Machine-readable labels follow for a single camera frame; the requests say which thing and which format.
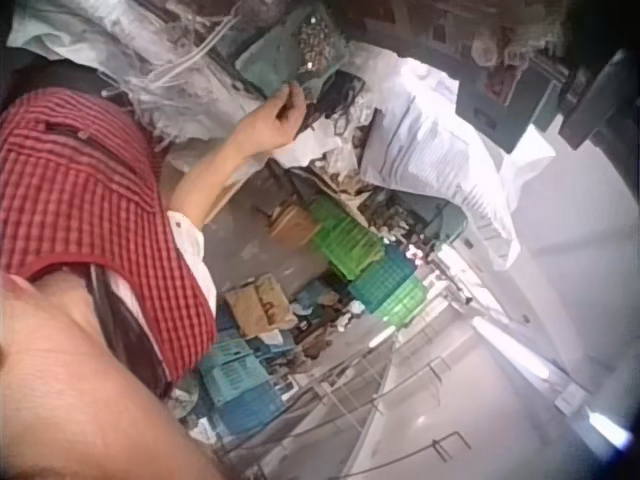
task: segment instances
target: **person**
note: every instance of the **person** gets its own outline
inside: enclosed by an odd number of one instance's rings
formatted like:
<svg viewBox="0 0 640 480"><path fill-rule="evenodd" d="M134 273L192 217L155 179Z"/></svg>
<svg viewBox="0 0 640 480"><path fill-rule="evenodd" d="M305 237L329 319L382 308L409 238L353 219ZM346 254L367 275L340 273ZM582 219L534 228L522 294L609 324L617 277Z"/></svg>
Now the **person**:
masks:
<svg viewBox="0 0 640 480"><path fill-rule="evenodd" d="M242 119L167 212L150 136L84 84L14 92L0 121L3 475L225 478L161 399L215 338L207 215L245 159L294 140L303 92Z"/></svg>

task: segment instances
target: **red checkered shirt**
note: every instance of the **red checkered shirt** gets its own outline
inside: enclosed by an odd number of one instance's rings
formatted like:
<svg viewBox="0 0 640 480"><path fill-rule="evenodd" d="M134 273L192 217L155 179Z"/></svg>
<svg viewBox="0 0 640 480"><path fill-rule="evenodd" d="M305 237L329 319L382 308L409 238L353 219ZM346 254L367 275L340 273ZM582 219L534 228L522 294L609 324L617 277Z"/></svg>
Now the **red checkered shirt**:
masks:
<svg viewBox="0 0 640 480"><path fill-rule="evenodd" d="M0 122L0 268L31 280L69 263L118 273L176 381L215 322L174 242L149 140L96 97L52 88L17 100Z"/></svg>

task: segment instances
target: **hand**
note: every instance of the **hand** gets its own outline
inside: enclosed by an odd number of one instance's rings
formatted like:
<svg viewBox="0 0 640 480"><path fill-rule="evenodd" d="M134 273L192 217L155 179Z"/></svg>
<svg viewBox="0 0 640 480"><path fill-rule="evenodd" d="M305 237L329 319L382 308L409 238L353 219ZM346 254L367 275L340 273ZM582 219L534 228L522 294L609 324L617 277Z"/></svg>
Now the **hand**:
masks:
<svg viewBox="0 0 640 480"><path fill-rule="evenodd" d="M244 158L284 147L295 139L306 111L302 88L285 83L240 121L229 141Z"/></svg>

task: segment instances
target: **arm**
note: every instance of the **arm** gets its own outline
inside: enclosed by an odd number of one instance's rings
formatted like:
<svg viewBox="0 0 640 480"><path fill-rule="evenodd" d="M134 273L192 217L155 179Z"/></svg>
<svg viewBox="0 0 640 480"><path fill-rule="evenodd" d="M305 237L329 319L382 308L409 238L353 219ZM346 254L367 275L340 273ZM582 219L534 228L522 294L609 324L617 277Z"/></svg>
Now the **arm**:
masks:
<svg viewBox="0 0 640 480"><path fill-rule="evenodd" d="M252 155L291 143L305 112L302 89L296 83L283 85L261 107L243 118L220 147L184 176L169 208L202 229L233 171Z"/></svg>

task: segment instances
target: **fluorescent light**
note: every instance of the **fluorescent light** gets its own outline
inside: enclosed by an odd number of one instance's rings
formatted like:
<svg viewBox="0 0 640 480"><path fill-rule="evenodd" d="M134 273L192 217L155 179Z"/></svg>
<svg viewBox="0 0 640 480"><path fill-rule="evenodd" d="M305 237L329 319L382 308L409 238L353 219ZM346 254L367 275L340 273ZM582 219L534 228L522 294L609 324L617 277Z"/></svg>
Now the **fluorescent light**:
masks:
<svg viewBox="0 0 640 480"><path fill-rule="evenodd" d="M543 380L549 378L549 369L531 350L522 346L483 318L475 317L472 324L480 334L489 340L507 358L518 363Z"/></svg>
<svg viewBox="0 0 640 480"><path fill-rule="evenodd" d="M396 331L395 326L391 326L386 328L380 335L369 342L369 348L374 348L384 342L387 338L393 335L393 332Z"/></svg>
<svg viewBox="0 0 640 480"><path fill-rule="evenodd" d="M633 435L619 427L604 415L589 412L589 423L619 450L626 449L633 441Z"/></svg>

